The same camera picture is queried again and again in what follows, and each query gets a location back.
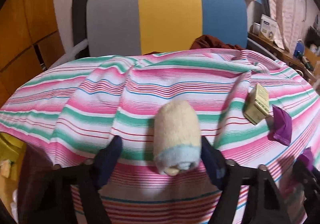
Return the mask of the wooden side desk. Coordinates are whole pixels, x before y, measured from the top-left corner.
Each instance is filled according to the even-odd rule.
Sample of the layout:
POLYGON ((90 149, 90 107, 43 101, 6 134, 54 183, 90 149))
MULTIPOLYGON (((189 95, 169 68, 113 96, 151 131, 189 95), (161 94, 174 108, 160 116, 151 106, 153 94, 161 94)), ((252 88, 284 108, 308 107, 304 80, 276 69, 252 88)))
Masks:
POLYGON ((281 60, 289 67, 300 70, 303 73, 303 77, 311 84, 314 84, 317 81, 317 78, 313 73, 310 72, 298 58, 294 57, 286 50, 280 49, 275 44, 271 44, 270 42, 259 38, 251 32, 248 33, 247 48, 259 52, 270 59, 281 60))

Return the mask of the black foam roll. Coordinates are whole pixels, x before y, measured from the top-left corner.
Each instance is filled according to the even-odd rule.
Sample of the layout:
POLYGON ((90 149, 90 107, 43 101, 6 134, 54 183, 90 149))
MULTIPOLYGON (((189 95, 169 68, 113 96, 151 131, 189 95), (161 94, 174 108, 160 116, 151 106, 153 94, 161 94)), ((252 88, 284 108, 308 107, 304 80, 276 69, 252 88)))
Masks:
POLYGON ((86 23, 87 2, 88 0, 72 0, 73 52, 76 60, 89 57, 86 23))

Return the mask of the purple snack packet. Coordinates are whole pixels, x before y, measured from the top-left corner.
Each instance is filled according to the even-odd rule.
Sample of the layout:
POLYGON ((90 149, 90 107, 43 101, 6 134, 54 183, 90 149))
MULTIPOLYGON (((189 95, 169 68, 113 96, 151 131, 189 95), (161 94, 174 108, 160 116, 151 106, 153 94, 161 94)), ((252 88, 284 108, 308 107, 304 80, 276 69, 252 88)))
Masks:
POLYGON ((273 105, 273 139, 289 146, 292 138, 292 118, 282 108, 273 105))
POLYGON ((305 167, 309 170, 313 170, 314 156, 311 147, 307 147, 297 158, 298 161, 302 162, 305 167))

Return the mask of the white blue product box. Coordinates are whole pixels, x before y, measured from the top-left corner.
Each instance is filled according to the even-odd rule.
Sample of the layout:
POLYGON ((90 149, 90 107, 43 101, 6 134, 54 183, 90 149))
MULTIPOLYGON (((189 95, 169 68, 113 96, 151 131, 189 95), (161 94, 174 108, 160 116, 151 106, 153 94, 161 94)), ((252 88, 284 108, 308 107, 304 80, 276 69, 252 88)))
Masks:
POLYGON ((258 36, 266 41, 269 41, 270 43, 273 43, 276 32, 277 22, 267 15, 262 14, 258 36))

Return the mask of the gold metal tin tray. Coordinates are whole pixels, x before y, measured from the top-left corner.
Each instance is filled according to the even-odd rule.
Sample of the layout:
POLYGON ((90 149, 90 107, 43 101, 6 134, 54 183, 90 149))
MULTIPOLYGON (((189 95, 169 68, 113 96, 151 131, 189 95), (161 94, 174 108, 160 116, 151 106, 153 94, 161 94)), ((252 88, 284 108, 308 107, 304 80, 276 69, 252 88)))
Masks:
POLYGON ((26 147, 25 142, 1 132, 1 201, 9 212, 12 195, 18 188, 26 147))

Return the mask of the dark red cloth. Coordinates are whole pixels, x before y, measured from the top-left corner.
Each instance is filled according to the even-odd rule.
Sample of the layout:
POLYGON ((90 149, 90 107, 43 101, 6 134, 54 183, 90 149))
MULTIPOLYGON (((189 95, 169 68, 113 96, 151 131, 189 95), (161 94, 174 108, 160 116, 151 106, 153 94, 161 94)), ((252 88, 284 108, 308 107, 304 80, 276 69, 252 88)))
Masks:
POLYGON ((206 49, 206 48, 220 48, 220 49, 234 49, 243 50, 244 48, 240 45, 225 44, 223 41, 211 35, 202 35, 195 39, 192 43, 190 50, 193 49, 206 49))

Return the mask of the grey yellow blue chair back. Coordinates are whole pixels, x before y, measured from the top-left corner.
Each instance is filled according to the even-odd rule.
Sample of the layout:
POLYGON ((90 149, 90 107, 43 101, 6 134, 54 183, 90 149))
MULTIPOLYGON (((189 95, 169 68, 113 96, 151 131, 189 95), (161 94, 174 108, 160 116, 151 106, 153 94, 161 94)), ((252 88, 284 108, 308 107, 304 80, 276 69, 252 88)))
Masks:
POLYGON ((188 50, 201 35, 247 45, 245 0, 88 0, 89 54, 136 56, 188 50))

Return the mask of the blue round fan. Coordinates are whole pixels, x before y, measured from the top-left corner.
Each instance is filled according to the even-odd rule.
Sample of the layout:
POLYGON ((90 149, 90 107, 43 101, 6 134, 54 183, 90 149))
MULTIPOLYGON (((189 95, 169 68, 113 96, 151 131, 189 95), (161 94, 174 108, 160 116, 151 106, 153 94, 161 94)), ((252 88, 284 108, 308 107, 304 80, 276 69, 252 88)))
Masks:
POLYGON ((299 39, 296 43, 296 47, 293 55, 296 58, 302 58, 304 56, 304 52, 305 52, 304 42, 301 39, 299 39))

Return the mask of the striped bed sheet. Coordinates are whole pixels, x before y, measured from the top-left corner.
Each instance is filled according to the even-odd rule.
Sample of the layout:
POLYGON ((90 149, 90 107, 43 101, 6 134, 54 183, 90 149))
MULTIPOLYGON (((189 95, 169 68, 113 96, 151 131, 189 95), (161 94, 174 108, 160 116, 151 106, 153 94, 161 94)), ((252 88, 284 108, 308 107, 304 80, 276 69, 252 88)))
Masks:
POLYGON ((197 49, 72 61, 34 77, 1 107, 1 131, 44 151, 63 167, 80 164, 115 135, 123 152, 101 191, 114 223, 207 223, 219 191, 204 166, 176 177, 153 161, 153 118, 164 104, 186 100, 201 133, 238 164, 267 166, 285 199, 296 158, 311 147, 319 164, 319 95, 294 69, 251 50, 197 49), (244 117, 261 84, 269 116, 244 117), (273 109, 292 118, 291 144, 273 139, 273 109))

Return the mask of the orange wooden wardrobe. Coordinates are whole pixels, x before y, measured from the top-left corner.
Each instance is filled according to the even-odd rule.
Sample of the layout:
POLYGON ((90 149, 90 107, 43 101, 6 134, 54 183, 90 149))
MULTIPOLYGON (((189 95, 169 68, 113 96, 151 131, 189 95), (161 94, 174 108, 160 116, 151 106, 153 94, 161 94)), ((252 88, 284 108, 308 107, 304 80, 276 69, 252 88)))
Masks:
POLYGON ((6 0, 1 8, 1 104, 64 53, 53 0, 6 0))

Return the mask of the small green yellow box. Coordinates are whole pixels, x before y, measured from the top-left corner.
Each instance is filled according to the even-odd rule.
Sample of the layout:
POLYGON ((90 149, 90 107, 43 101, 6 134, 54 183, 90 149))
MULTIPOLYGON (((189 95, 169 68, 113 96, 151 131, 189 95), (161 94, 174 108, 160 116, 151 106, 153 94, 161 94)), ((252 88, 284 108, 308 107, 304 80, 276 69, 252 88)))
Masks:
POLYGON ((250 123, 257 125, 269 116, 269 108, 269 93, 261 84, 257 83, 248 94, 244 108, 244 117, 250 123))

